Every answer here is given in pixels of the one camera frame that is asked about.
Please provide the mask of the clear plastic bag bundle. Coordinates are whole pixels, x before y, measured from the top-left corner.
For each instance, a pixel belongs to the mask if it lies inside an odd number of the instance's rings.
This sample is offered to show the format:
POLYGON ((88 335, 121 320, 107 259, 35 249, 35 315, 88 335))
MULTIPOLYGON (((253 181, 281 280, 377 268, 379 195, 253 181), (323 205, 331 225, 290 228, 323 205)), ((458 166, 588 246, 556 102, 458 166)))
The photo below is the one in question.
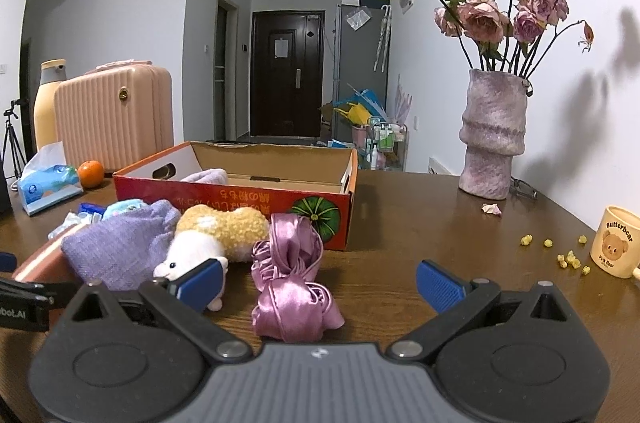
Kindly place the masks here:
POLYGON ((70 212, 66 215, 62 224, 60 224, 48 234, 48 239, 55 239, 59 235, 62 235, 65 230, 70 229, 71 227, 92 225, 99 223, 100 221, 102 221, 102 215, 100 213, 70 212))

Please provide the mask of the yellow thermos jug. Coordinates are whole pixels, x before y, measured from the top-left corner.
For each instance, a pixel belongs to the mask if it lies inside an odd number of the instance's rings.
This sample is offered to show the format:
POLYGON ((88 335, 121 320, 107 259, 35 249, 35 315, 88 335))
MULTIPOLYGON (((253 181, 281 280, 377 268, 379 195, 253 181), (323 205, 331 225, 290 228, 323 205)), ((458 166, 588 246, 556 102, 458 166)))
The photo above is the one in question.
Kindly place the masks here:
POLYGON ((54 95, 66 81, 66 60, 53 59, 40 65, 40 85, 34 104, 34 129, 37 150, 58 141, 55 129, 54 95))

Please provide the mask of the light blue plush toy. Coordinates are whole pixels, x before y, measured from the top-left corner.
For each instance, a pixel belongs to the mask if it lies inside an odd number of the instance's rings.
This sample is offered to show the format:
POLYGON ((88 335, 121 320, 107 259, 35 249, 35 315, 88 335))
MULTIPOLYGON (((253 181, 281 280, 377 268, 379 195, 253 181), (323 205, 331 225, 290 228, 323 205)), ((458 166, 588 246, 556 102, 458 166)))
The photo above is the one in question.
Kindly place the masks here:
POLYGON ((133 212, 134 210, 143 208, 145 206, 145 201, 140 200, 140 198, 130 198, 129 200, 117 201, 107 206, 107 208, 104 210, 104 213, 102 214, 102 219, 104 221, 107 221, 107 219, 125 213, 133 212))

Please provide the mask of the grey refrigerator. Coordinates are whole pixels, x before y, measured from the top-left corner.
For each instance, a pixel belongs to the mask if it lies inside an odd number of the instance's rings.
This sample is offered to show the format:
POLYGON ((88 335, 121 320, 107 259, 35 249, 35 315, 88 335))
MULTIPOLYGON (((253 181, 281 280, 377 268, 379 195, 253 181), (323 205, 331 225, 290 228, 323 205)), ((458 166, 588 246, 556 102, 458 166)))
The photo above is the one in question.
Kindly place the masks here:
POLYGON ((382 63, 374 69, 378 57, 383 9, 337 5, 332 104, 352 101, 355 89, 369 89, 386 108, 388 76, 382 63))

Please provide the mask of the red cardboard box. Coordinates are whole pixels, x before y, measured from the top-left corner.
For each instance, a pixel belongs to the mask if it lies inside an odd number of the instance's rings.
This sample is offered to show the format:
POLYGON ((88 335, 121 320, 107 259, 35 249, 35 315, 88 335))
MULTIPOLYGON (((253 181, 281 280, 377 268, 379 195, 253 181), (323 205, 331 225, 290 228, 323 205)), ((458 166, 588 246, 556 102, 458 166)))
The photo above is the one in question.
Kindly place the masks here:
POLYGON ((129 165, 113 175, 119 201, 167 200, 186 210, 253 207, 306 216, 328 250, 347 249, 358 176, 354 149, 282 144, 184 142, 129 165), (181 179, 209 168, 228 174, 227 186, 181 179))

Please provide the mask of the pink ribbed suitcase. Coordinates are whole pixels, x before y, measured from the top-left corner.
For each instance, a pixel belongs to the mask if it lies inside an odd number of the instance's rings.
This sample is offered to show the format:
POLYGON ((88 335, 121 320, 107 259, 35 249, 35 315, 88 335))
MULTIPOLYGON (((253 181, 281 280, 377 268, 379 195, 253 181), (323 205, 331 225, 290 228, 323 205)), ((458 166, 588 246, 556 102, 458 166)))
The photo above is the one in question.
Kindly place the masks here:
POLYGON ((53 96, 66 162, 115 172, 174 145, 171 75, 150 61, 100 65, 66 80, 53 96))

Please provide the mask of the orange fruit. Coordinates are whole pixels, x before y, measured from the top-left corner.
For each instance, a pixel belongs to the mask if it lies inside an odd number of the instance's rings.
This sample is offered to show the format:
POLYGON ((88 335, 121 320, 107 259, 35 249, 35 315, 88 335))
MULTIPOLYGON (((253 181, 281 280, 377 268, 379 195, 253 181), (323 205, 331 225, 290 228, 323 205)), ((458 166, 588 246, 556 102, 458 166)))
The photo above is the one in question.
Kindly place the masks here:
POLYGON ((100 187, 105 176, 103 165, 96 160, 81 163, 78 166, 77 174, 81 187, 88 190, 100 187))

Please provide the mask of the lilac fluffy scrunchie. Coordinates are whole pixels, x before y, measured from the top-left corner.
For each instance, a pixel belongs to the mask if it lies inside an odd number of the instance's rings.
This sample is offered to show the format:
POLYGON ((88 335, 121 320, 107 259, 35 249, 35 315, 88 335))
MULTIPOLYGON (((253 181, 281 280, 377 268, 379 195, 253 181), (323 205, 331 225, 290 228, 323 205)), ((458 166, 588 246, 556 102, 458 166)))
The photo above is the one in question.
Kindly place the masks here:
POLYGON ((194 172, 193 174, 182 178, 181 181, 187 183, 221 184, 221 186, 227 186, 228 174, 222 168, 209 168, 201 170, 201 172, 194 172))

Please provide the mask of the purple knit pouch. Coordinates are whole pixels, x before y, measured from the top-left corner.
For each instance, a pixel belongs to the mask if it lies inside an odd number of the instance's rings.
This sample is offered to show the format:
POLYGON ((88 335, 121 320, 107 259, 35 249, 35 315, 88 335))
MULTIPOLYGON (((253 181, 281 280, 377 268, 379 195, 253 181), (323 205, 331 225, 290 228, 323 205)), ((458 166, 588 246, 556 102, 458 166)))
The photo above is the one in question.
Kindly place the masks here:
POLYGON ((156 201, 67 235, 62 252, 82 281, 135 290, 165 260, 180 217, 170 202, 156 201))

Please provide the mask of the black tripod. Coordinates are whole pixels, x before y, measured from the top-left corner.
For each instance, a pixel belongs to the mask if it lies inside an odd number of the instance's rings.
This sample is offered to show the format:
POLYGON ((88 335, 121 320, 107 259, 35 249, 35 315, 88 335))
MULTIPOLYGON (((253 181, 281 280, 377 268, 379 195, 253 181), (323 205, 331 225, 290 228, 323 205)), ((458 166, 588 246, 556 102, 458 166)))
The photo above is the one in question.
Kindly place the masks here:
POLYGON ((6 161, 6 154, 10 154, 10 161, 13 167, 12 178, 15 180, 19 180, 22 177, 23 170, 26 165, 26 158, 20 142, 18 141, 13 121, 18 120, 16 109, 26 104, 27 102, 24 99, 12 100, 9 108, 3 112, 4 136, 1 156, 2 161, 6 161))

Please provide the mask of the white yellow plush toy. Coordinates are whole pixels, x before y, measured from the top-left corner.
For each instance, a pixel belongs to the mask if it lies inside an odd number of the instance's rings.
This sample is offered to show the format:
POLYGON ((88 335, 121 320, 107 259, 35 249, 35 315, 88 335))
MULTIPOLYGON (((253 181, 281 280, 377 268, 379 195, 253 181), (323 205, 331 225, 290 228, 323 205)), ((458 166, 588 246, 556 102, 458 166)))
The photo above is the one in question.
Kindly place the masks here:
POLYGON ((153 277, 181 279, 198 265, 215 259, 222 270, 221 291, 205 307, 219 311, 229 264, 250 261, 252 248, 267 239, 269 229, 267 218, 253 207, 223 212, 204 204, 192 206, 180 217, 165 260, 155 267, 153 277))

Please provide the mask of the yellow bear mug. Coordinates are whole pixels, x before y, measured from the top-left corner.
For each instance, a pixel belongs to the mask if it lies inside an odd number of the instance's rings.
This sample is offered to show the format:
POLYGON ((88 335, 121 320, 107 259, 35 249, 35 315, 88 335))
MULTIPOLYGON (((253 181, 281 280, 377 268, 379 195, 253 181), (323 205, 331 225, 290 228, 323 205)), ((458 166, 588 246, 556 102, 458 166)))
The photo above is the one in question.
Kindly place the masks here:
POLYGON ((608 206, 593 239, 590 258, 613 277, 639 280, 639 217, 623 207, 608 206))

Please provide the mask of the pink satin scrunchie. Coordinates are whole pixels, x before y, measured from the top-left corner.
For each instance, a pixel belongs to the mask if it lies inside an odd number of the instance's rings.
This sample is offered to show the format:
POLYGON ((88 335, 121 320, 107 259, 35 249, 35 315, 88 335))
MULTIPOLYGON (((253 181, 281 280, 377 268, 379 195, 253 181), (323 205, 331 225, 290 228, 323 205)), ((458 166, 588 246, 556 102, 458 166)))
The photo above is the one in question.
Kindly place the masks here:
POLYGON ((257 336, 284 343, 314 343, 345 324, 330 290, 316 281, 324 246, 311 221, 274 214, 268 238, 252 250, 258 299, 252 310, 257 336))

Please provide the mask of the dark entrance door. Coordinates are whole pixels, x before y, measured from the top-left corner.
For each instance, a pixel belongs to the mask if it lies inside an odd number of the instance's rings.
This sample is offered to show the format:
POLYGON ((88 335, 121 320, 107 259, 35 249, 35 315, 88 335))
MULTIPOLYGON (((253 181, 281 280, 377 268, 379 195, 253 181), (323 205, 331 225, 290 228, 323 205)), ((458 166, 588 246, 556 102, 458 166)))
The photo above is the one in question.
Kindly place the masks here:
POLYGON ((256 137, 320 135, 324 13, 253 14, 250 133, 256 137))

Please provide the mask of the blue tissue pack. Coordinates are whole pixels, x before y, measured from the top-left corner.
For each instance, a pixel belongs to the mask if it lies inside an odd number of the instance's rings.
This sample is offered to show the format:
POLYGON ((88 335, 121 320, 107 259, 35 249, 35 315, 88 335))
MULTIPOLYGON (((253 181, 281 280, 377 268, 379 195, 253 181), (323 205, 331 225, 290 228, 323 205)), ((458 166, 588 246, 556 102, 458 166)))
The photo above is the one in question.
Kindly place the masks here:
POLYGON ((27 163, 17 191, 28 216, 84 193, 76 168, 66 162, 62 141, 47 144, 27 163))

